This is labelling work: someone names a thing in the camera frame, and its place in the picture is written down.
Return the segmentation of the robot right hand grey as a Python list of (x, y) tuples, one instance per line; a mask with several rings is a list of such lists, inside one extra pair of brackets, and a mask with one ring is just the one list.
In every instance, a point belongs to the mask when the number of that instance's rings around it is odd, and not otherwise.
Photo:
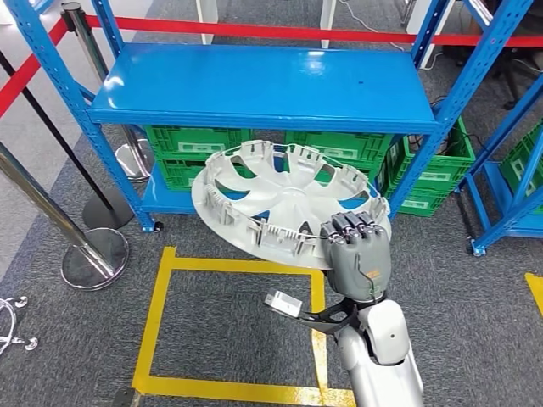
[(358, 303), (385, 296), (391, 275), (390, 237), (370, 214), (341, 212), (321, 224), (326, 277), (332, 290)]

